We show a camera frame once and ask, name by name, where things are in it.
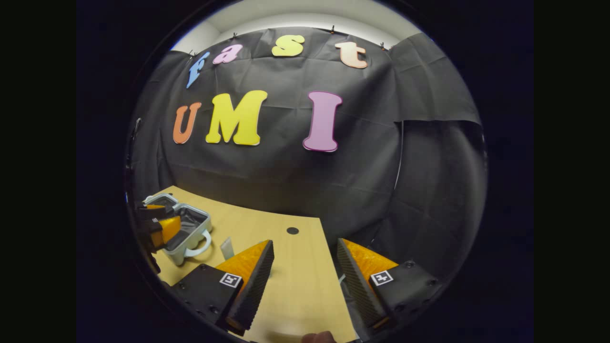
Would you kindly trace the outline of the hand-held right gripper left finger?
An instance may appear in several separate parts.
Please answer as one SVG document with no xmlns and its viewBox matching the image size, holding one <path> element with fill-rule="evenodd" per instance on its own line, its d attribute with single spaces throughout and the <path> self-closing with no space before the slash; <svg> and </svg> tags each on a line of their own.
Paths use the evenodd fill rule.
<svg viewBox="0 0 610 343">
<path fill-rule="evenodd" d="M 274 260 L 273 241 L 265 240 L 216 267 L 201 263 L 170 289 L 211 325 L 243 336 L 251 329 Z"/>
</svg>

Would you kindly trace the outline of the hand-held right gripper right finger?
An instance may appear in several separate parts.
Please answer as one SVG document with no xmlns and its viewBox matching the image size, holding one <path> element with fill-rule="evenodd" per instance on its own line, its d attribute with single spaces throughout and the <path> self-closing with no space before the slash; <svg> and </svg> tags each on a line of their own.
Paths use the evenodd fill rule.
<svg viewBox="0 0 610 343">
<path fill-rule="evenodd" d="M 379 334 L 412 322 L 444 287 L 413 260 L 396 263 L 344 238 L 337 258 L 347 289 L 368 334 Z"/>
</svg>

